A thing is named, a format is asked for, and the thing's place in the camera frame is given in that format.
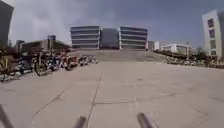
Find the white building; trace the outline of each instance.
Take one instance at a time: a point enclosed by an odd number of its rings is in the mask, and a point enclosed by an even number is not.
[[[192,55],[194,52],[191,46],[183,45],[183,44],[170,44],[170,45],[162,46],[162,50],[179,53],[183,55]]]
[[[146,49],[149,51],[159,50],[159,41],[147,41]]]
[[[202,15],[205,49],[208,55],[224,59],[224,12],[217,10]]]

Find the tall building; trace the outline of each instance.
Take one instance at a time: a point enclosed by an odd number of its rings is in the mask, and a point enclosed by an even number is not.
[[[117,29],[104,28],[101,31],[100,49],[119,49],[119,35]]]
[[[13,7],[0,0],[0,45],[8,42]]]
[[[202,21],[207,54],[224,59],[224,12],[213,10],[202,15]]]
[[[71,27],[72,47],[78,49],[99,49],[100,26]]]
[[[118,31],[120,49],[146,49],[147,29],[122,26]]]

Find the paved plaza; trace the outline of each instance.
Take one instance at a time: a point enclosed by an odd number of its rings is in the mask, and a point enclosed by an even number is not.
[[[160,128],[223,128],[223,92],[224,70],[101,62],[0,83],[0,103],[15,128],[73,128],[80,116],[88,128],[140,128],[139,112]]]

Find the building facade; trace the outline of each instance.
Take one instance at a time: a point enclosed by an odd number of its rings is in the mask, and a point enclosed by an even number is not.
[[[147,49],[148,29],[100,26],[71,27],[72,47],[76,49]]]
[[[8,42],[8,34],[10,22],[13,13],[13,7],[0,0],[0,43],[6,45]]]
[[[191,46],[182,45],[182,44],[170,44],[170,45],[162,46],[162,50],[170,51],[170,52],[178,53],[182,55],[194,54],[194,49]]]
[[[72,47],[77,49],[99,49],[100,26],[71,27]]]
[[[147,41],[147,50],[149,51],[154,51],[154,50],[159,50],[159,41]]]
[[[217,10],[202,15],[207,55],[224,59],[224,12]]]
[[[16,51],[17,52],[35,52],[40,49],[43,51],[49,50],[65,50],[71,48],[71,45],[56,40],[54,35],[48,36],[48,39],[37,40],[32,42],[25,42],[18,40],[16,42]]]
[[[147,29],[122,26],[118,31],[120,49],[146,49]]]
[[[103,28],[101,31],[100,49],[119,49],[119,35],[117,29]]]

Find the sky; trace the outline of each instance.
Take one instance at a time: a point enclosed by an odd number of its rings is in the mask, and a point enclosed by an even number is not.
[[[54,34],[71,43],[71,26],[147,28],[148,40],[204,46],[202,14],[224,11],[224,0],[3,0],[14,6],[9,38],[41,40]]]

